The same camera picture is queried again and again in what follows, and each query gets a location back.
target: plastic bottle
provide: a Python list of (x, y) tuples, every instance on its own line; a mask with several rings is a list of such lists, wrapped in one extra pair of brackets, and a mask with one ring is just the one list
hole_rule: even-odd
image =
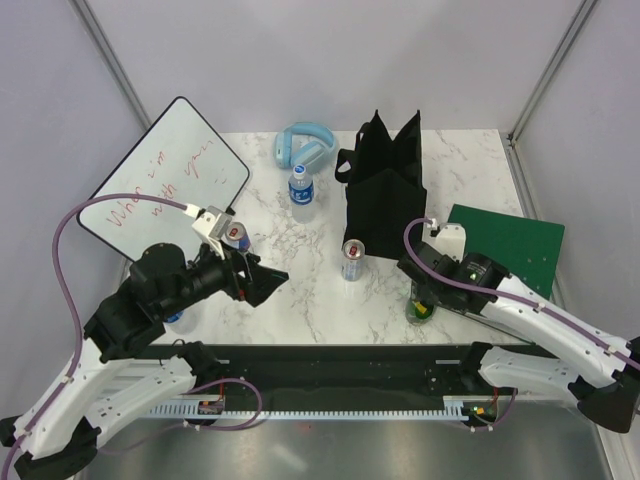
[(313, 202), (313, 177), (304, 165), (293, 167), (289, 178), (289, 197), (291, 213), (298, 223), (307, 223), (313, 219), (315, 205)]
[(198, 326), (197, 312), (183, 310), (167, 318), (165, 327), (178, 335), (187, 335), (193, 332)]

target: red handwriting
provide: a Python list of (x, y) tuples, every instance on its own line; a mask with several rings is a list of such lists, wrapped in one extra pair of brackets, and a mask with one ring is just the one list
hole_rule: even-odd
[(107, 222), (113, 223), (116, 227), (121, 227), (122, 226), (122, 222), (120, 220), (124, 220), (125, 218), (127, 218), (126, 214), (125, 215), (121, 215), (120, 213), (116, 212), (115, 210), (111, 210), (111, 217), (112, 218), (107, 218)]
[[(164, 163), (164, 161), (166, 160), (165, 156), (164, 156), (164, 152), (162, 150), (160, 150), (160, 153), (158, 153), (158, 158), (156, 158), (155, 163), (157, 163), (158, 165), (162, 166), (162, 164)], [(156, 171), (155, 170), (151, 170), (150, 173), (147, 173), (147, 177), (149, 178), (153, 178), (156, 176)]]
[[(177, 191), (178, 189), (171, 183), (169, 184), (163, 183), (158, 197), (162, 197), (167, 200), (173, 200), (174, 194)], [(138, 195), (141, 195), (142, 187), (136, 187), (134, 189), (134, 192)], [(116, 203), (118, 204), (120, 209), (111, 210), (111, 212), (109, 212), (111, 217), (106, 218), (107, 222), (114, 224), (116, 227), (122, 227), (123, 221), (128, 218), (128, 214), (133, 214), (136, 211), (137, 203), (139, 201), (140, 201), (139, 198), (132, 199), (131, 202), (133, 203), (122, 202), (118, 200), (118, 202)], [(157, 217), (160, 213), (162, 213), (163, 210), (164, 210), (163, 205), (160, 204), (159, 206), (154, 207), (154, 209), (151, 211), (151, 215), (153, 215), (154, 217)]]
[(184, 173), (186, 173), (188, 177), (190, 177), (191, 172), (193, 172), (196, 178), (200, 178), (200, 175), (198, 175), (198, 170), (196, 169), (196, 160), (200, 155), (202, 155), (207, 150), (207, 147), (209, 145), (213, 145), (213, 142), (211, 140), (207, 140), (207, 143), (201, 146), (200, 151), (195, 155), (193, 155), (191, 157), (191, 160), (189, 160), (189, 162), (187, 163), (187, 168), (184, 170)]
[[(174, 192), (177, 192), (178, 189), (176, 187), (174, 187), (173, 185), (169, 184), (162, 184), (162, 197), (166, 198), (167, 200), (173, 200), (173, 194)], [(151, 215), (153, 215), (154, 217), (157, 217), (159, 214), (162, 213), (163, 210), (163, 205), (160, 204), (160, 206), (155, 207), (153, 209), (153, 211), (151, 212)]]

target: whiteboard frame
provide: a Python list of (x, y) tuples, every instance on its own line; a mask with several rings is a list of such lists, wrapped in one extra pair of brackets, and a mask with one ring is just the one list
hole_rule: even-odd
[[(183, 96), (177, 96), (176, 98), (174, 98), (171, 103), (169, 104), (169, 106), (167, 108), (164, 109), (164, 111), (160, 114), (160, 116), (155, 120), (155, 122), (153, 122), (153, 124), (149, 127), (149, 129), (144, 133), (144, 135), (142, 135), (140, 137), (140, 139), (136, 142), (136, 144), (131, 147), (131, 149), (127, 152), (127, 154), (124, 156), (124, 158), (118, 163), (118, 165), (116, 165), (116, 167), (112, 170), (112, 172), (107, 176), (107, 178), (104, 179), (104, 181), (100, 184), (100, 186), (96, 189), (95, 192), (93, 192), (93, 194), (91, 194), (91, 196), (89, 197), (89, 200), (92, 198), (96, 198), (96, 195), (98, 194), (98, 192), (100, 192), (100, 190), (102, 190), (102, 188), (109, 183), (109, 180), (111, 179), (111, 177), (113, 175), (115, 175), (115, 173), (120, 169), (120, 167), (122, 167), (124, 165), (124, 163), (127, 161), (127, 159), (131, 156), (131, 154), (136, 150), (136, 148), (138, 148), (138, 145), (140, 145), (140, 143), (142, 143), (142, 141), (147, 137), (147, 135), (151, 132), (151, 130), (153, 130), (153, 128), (156, 126), (156, 124), (162, 119), (162, 117), (164, 117), (164, 115), (171, 109), (171, 107), (173, 107), (174, 103), (180, 101), (180, 100), (184, 100), (185, 102), (187, 102), (187, 104), (189, 104), (189, 106), (191, 108), (193, 108), (193, 110), (198, 114), (198, 116), (204, 121), (204, 123), (207, 124), (207, 126), (211, 129), (211, 131), (220, 139), (220, 141), (224, 144), (225, 147), (227, 147), (229, 149), (229, 151), (233, 154), (234, 157), (236, 157), (236, 159), (238, 160), (238, 162), (240, 162), (240, 164), (245, 168), (245, 170), (247, 171), (247, 177), (244, 179), (244, 181), (242, 182), (242, 185), (240, 185), (240, 188), (238, 189), (238, 191), (236, 192), (236, 194), (233, 196), (233, 198), (231, 199), (231, 202), (229, 203), (229, 205), (225, 205), (224, 206), (224, 210), (228, 211), (231, 206), (235, 203), (235, 201), (238, 198), (238, 195), (240, 195), (240, 192), (244, 189), (244, 187), (246, 186), (247, 182), (249, 181), (249, 178), (251, 177), (251, 170), (249, 170), (249, 167), (247, 166), (246, 163), (244, 163), (242, 161), (242, 159), (236, 154), (236, 152), (233, 151), (233, 149), (229, 146), (229, 144), (227, 142), (224, 141), (224, 138), (222, 138), (220, 136), (220, 134), (216, 131), (215, 128), (213, 128), (211, 126), (211, 124), (207, 121), (206, 118), (204, 118), (202, 116), (202, 114), (200, 113), (200, 111), (193, 105), (193, 103), (191, 103), (189, 101), (188, 98), (183, 97)], [(199, 205), (200, 207), (203, 208), (207, 208), (208, 205)], [(100, 235), (98, 235), (96, 232), (94, 232), (93, 230), (91, 230), (89, 227), (87, 227), (86, 225), (84, 225), (82, 223), (82, 221), (80, 220), (80, 214), (84, 211), (81, 210), (80, 212), (78, 212), (76, 214), (76, 221), (78, 222), (78, 225), (80, 225), (84, 230), (86, 230), (87, 232), (89, 232), (91, 235), (93, 235), (94, 237), (96, 237), (98, 240), (100, 240), (102, 243), (108, 245), (111, 249), (115, 250), (116, 252), (118, 252), (120, 255), (122, 255), (123, 257), (125, 257), (126, 259), (130, 260), (130, 261), (135, 261), (137, 260), (137, 258), (131, 258), (129, 257), (127, 254), (125, 254), (124, 252), (118, 250), (115, 246), (113, 246), (111, 243), (109, 243), (106, 239), (104, 239), (103, 237), (101, 237)]]

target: headphone ear cup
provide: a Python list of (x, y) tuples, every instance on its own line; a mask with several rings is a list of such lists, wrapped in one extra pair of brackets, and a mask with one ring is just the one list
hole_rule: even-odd
[(273, 158), (280, 168), (291, 168), (291, 141), (293, 134), (290, 128), (276, 135), (273, 142)]
[(304, 165), (309, 173), (317, 173), (322, 168), (326, 156), (327, 147), (320, 142), (311, 141), (291, 157), (291, 166)]

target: bag handle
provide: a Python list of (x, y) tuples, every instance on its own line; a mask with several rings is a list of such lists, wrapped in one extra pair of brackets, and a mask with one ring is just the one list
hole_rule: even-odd
[[(365, 122), (362, 124), (362, 126), (360, 127), (360, 130), (358, 130), (358, 133), (356, 134), (356, 146), (353, 150), (347, 150), (346, 148), (341, 148), (340, 151), (338, 152), (338, 162), (336, 163), (336, 171), (334, 173), (334, 176), (336, 177), (336, 180), (340, 183), (349, 183), (349, 178), (351, 177), (351, 172), (353, 171), (354, 167), (355, 167), (355, 163), (357, 160), (357, 150), (358, 150), (358, 145), (360, 145), (360, 140), (362, 139), (362, 137), (364, 136), (364, 132), (367, 129), (367, 127), (369, 126), (369, 122)], [(345, 164), (348, 163), (349, 164), (349, 169), (345, 170), (343, 172), (339, 172), (338, 170)]]

